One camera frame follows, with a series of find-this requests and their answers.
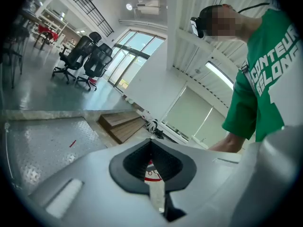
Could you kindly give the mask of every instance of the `green t-shirt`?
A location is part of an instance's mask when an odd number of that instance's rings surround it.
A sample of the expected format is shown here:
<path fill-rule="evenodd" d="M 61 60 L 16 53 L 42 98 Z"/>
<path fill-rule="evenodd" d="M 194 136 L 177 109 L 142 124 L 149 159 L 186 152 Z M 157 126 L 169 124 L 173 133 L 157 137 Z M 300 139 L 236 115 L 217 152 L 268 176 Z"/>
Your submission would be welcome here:
<path fill-rule="evenodd" d="M 268 89 L 277 82 L 296 56 L 301 56 L 299 35 L 282 11 L 272 9 L 262 17 L 262 24 L 250 37 L 247 47 L 249 75 L 255 92 L 240 70 L 237 74 L 232 103 L 222 127 L 238 136 L 256 141 L 284 125 L 280 113 L 270 101 Z"/>

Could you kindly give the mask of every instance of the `headset strap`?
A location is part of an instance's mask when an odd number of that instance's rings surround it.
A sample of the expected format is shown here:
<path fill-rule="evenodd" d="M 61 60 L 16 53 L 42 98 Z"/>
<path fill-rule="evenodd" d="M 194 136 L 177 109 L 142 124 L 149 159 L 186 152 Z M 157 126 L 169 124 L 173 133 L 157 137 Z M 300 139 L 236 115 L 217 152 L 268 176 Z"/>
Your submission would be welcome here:
<path fill-rule="evenodd" d="M 241 67 L 241 71 L 244 74 L 244 76 L 246 77 L 247 81 L 249 82 L 252 91 L 254 92 L 254 94 L 256 94 L 254 83 L 251 80 L 248 68 L 249 68 L 249 64 L 248 64 L 248 61 L 246 61 L 246 64 Z"/>

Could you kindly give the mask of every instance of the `red chair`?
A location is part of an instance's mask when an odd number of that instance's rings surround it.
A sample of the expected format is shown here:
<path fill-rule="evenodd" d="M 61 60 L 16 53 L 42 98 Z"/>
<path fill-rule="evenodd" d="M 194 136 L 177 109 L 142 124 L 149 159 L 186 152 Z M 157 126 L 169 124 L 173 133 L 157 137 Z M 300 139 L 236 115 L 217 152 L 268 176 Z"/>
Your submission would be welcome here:
<path fill-rule="evenodd" d="M 44 39 L 44 41 L 43 41 L 43 43 L 42 43 L 42 45 L 40 47 L 40 50 L 43 50 L 43 47 L 44 47 L 46 41 L 49 41 L 51 39 L 53 39 L 54 41 L 56 41 L 58 39 L 58 35 L 55 32 L 51 31 L 47 27 L 43 27 L 43 26 L 39 25 L 38 30 L 39 30 L 39 36 L 36 39 L 34 47 L 36 46 L 38 40 L 42 37 L 42 35 L 45 36 L 45 39 Z"/>

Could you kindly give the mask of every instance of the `metal plate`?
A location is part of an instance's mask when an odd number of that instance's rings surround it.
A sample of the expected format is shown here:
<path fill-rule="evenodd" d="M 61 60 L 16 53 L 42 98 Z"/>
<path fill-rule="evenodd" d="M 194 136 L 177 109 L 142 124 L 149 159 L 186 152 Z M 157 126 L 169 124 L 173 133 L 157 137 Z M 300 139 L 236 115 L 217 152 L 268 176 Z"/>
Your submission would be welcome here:
<path fill-rule="evenodd" d="M 106 148 L 83 118 L 9 123 L 9 163 L 26 194 L 79 157 Z"/>

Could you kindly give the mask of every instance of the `staircase railing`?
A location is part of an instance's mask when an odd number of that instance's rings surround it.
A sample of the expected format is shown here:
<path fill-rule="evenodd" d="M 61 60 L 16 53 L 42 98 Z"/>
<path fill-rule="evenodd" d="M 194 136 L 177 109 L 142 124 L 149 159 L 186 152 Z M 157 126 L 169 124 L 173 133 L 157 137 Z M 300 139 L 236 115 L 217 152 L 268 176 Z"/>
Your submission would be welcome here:
<path fill-rule="evenodd" d="M 96 6 L 91 0 L 74 0 L 80 8 L 91 18 L 98 28 L 108 37 L 113 33 L 112 27 L 108 24 L 105 18 L 101 15 Z"/>

